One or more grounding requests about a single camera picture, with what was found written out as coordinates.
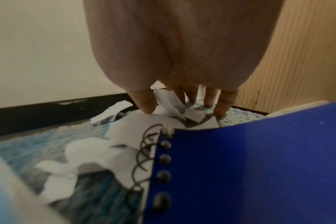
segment finger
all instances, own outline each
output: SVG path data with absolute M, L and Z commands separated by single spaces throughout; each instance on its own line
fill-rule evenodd
M 184 92 L 189 99 L 190 103 L 196 102 L 196 97 L 198 96 L 199 86 L 183 86 Z
M 204 106 L 212 107 L 213 104 L 215 103 L 215 98 L 218 93 L 219 93 L 218 89 L 206 87 Z
M 185 95 L 184 95 L 183 87 L 181 87 L 181 86 L 168 87 L 167 86 L 166 88 L 167 88 L 167 90 L 174 90 L 175 94 L 178 96 L 180 101 L 182 103 L 185 103 Z
M 142 91 L 127 91 L 127 94 L 134 100 L 135 104 L 145 114 L 152 114 L 156 109 L 157 100 L 151 89 Z
M 236 92 L 226 92 L 221 90 L 219 100 L 217 101 L 216 107 L 213 110 L 213 114 L 216 117 L 223 117 L 228 109 L 234 104 L 237 98 L 238 91 Z

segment white wall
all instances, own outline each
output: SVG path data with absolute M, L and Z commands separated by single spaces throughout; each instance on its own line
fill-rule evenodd
M 0 108 L 122 92 L 95 62 L 81 0 L 0 0 Z

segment wire coil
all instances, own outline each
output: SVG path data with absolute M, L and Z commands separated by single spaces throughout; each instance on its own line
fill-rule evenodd
M 149 133 L 151 130 L 153 130 L 154 128 L 158 128 L 158 127 L 160 127 L 159 131 Z M 140 143 L 140 149 L 137 151 L 137 154 L 136 154 L 136 165 L 134 166 L 134 168 L 132 169 L 132 172 L 131 172 L 131 178 L 132 178 L 134 184 L 127 191 L 126 196 L 125 196 L 125 203 L 132 213 L 134 213 L 136 209 L 130 204 L 129 197 L 130 197 L 130 195 L 132 194 L 132 192 L 134 191 L 135 188 L 139 187 L 140 191 L 143 192 L 144 188 L 141 186 L 141 184 L 144 183 L 144 182 L 158 181 L 160 183 L 165 183 L 165 182 L 170 181 L 171 176 L 170 176 L 170 173 L 168 171 L 167 171 L 169 173 L 168 175 L 163 173 L 161 175 L 158 175 L 157 177 L 149 177 L 149 178 L 139 180 L 139 181 L 135 179 L 135 173 L 136 173 L 137 169 L 142 169 L 143 171 L 148 172 L 148 170 L 145 167 L 143 167 L 143 164 L 146 163 L 146 162 L 159 161 L 162 164 L 170 163 L 171 158 L 170 158 L 169 155 L 161 156 L 159 158 L 151 158 L 150 155 L 149 155 L 152 146 L 158 146 L 158 143 L 154 142 L 154 137 L 160 135 L 161 133 L 164 134 L 165 136 L 167 136 L 168 138 L 171 138 L 172 134 L 174 133 L 174 129 L 170 129 L 170 128 L 164 126 L 163 124 L 155 124 L 155 125 L 152 125 L 149 128 L 147 128 L 147 130 L 143 133 L 142 140 L 141 140 L 141 143 Z M 167 141 L 162 141 L 162 143 L 163 144 L 161 144 L 161 145 L 162 145 L 163 148 L 166 148 L 166 147 L 170 148 L 171 147 L 170 143 L 169 142 L 167 143 Z M 140 155 L 141 154 L 144 155 L 145 159 L 140 161 Z M 154 210 L 161 211 L 161 210 L 164 210 L 164 209 L 157 208 L 157 209 L 154 209 Z M 138 213 L 137 215 L 140 216 L 143 213 L 144 213 L 144 211 Z

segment black baseboard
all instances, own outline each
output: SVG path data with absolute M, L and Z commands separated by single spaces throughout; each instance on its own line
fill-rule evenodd
M 90 97 L 84 101 L 76 100 L 79 100 L 79 102 L 66 105 L 50 102 L 0 108 L 0 136 L 90 119 L 122 100 L 134 104 L 127 93 Z M 137 109 L 134 104 L 123 112 Z

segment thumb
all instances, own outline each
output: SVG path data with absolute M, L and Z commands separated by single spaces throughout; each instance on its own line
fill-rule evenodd
M 145 114 L 152 114 L 156 109 L 157 99 L 151 89 L 127 91 L 127 94 Z

